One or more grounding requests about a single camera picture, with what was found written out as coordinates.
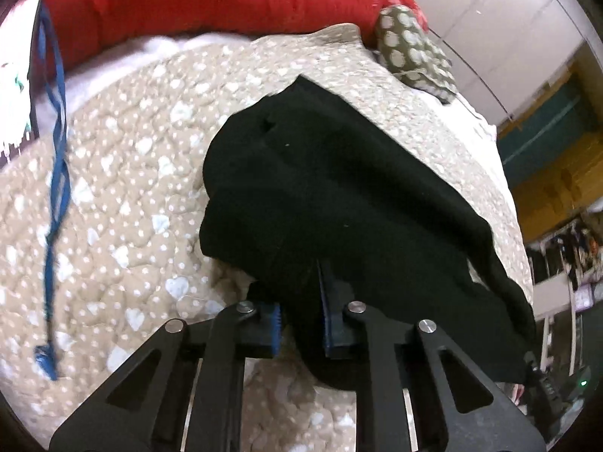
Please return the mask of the green white patterned cushion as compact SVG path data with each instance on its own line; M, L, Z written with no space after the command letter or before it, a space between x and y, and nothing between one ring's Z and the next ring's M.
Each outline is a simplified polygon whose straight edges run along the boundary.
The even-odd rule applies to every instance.
M452 63L425 34L410 7L383 8L375 33L380 63L403 84L451 103L457 93Z

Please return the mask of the yellow wooden door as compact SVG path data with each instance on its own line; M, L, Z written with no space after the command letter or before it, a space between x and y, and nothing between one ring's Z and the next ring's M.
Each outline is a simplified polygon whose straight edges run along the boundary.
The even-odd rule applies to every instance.
M525 242L602 198L602 67L588 44L503 123L498 148Z

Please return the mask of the white wardrobe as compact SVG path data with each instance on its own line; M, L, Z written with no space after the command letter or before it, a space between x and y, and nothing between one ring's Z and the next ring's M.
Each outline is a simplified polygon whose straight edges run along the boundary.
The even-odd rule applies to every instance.
M493 125L522 112L594 36L577 0L415 0L460 93Z

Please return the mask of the black pants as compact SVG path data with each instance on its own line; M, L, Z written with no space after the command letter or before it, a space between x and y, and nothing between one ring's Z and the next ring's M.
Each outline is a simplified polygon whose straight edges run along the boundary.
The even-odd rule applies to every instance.
M490 225L346 100L296 79L227 119L202 174L202 253L261 284L322 383L355 375L325 354L325 275L395 321L432 319L491 380L525 381L534 313Z

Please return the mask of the smartphone with lit screen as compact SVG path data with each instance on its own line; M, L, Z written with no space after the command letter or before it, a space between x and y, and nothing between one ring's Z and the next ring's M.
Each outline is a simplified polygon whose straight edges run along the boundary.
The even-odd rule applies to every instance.
M31 69L41 0L18 0L1 23L1 166L39 137Z

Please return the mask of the cluttered white shelf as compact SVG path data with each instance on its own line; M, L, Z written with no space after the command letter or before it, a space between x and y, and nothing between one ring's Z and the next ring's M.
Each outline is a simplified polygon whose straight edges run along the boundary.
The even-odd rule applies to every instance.
M560 386L584 363L584 314L602 301L602 213L584 210L526 245L540 368Z

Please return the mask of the beige heart pattern quilt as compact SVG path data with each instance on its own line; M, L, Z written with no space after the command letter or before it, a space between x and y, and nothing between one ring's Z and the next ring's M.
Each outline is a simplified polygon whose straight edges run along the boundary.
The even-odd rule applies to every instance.
M493 230L506 272L534 294L497 130L380 66L350 23L304 36L195 45L103 86L69 121L72 200L43 303L54 159L38 140L1 171L1 391L39 446L154 331L242 296L243 272L201 253L201 167L230 115L307 76L349 101L453 186Z

